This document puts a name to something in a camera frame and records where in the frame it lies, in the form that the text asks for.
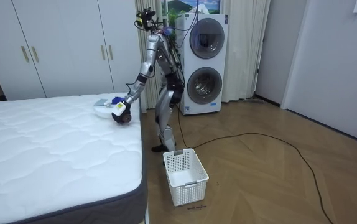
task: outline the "laundry basket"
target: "laundry basket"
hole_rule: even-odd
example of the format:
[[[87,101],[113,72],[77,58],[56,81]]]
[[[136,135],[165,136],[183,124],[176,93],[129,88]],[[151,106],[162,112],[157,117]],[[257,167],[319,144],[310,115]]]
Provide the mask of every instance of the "laundry basket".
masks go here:
[[[164,161],[174,206],[205,198],[209,176],[193,149],[165,152]]]

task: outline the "washing machine door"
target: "washing machine door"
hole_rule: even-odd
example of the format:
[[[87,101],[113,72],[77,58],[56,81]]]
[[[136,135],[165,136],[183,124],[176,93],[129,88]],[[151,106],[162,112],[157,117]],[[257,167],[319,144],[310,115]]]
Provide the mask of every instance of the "washing machine door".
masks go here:
[[[213,102],[221,92],[221,75],[210,67],[203,67],[192,73],[188,79],[187,91],[192,101],[204,105]]]
[[[223,48],[223,44],[224,30],[215,19],[201,19],[191,30],[190,46],[192,52],[202,59],[216,56]]]

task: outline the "stacked washer dryer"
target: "stacked washer dryer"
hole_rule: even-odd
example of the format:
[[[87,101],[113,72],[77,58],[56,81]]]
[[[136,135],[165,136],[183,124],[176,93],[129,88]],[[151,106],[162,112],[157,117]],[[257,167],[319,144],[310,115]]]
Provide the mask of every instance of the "stacked washer dryer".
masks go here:
[[[198,22],[196,16],[195,13],[185,13],[175,21],[176,43],[185,79],[180,105],[184,115],[221,109],[228,16],[199,14]],[[187,33],[179,29],[190,30]]]

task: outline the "bed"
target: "bed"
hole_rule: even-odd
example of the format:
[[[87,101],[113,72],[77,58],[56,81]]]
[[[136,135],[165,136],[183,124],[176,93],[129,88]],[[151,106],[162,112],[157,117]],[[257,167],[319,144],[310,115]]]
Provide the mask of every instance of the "bed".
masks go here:
[[[140,106],[124,126],[93,111],[123,94],[0,102],[0,223],[142,223]]]

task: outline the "white wardrobe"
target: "white wardrobe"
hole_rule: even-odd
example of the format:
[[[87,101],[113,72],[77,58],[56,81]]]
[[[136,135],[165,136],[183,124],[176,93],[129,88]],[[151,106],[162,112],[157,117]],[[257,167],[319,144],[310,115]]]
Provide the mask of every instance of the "white wardrobe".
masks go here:
[[[126,92],[139,72],[134,0],[0,0],[8,100]]]

